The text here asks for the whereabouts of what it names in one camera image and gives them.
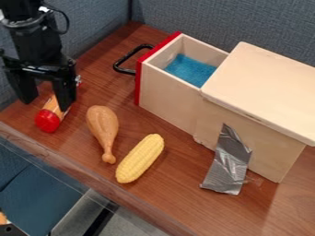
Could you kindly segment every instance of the duct tape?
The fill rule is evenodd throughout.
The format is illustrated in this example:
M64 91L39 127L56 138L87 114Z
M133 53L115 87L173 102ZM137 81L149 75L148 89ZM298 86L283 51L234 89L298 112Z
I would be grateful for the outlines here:
M216 145L216 156L201 188L238 195L244 184L251 150L240 140L234 129L223 124Z

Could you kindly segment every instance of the toy corn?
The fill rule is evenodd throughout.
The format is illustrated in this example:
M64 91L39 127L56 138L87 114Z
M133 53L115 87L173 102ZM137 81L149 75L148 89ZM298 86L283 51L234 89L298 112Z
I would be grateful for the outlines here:
M116 170L118 183L130 183L138 179L158 158L164 148L164 140L158 134L146 136L122 160Z

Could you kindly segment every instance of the black cable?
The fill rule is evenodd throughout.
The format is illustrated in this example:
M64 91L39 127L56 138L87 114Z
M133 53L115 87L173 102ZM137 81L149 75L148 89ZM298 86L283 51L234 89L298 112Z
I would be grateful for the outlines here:
M69 17L65 14L64 11L62 10L59 10L57 9L56 7L50 5L50 4L47 4L45 2L42 2L42 5L43 6L46 6L48 9L50 9L51 11L55 11L55 12L59 12L60 14L62 14L64 16L64 19L65 19L65 30L60 30L60 29L57 29L55 27L52 27L51 25L49 26L53 31L57 32L58 34L66 34L67 31L69 31L69 28L70 28L70 19Z

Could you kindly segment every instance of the toy food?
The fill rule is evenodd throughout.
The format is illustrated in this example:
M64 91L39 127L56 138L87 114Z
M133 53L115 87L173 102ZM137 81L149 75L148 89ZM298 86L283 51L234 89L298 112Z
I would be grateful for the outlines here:
M158 134L146 136L122 160L116 170L118 183L138 179L158 158L164 148L164 140Z
M87 110L87 126L104 148L103 161L114 164L111 149L119 127L117 115L108 107L92 106Z

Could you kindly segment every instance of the box lid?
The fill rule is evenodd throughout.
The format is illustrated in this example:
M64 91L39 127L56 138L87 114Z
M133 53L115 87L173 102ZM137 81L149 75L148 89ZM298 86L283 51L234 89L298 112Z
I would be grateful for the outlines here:
M315 146L315 68L240 42L201 89L221 106Z

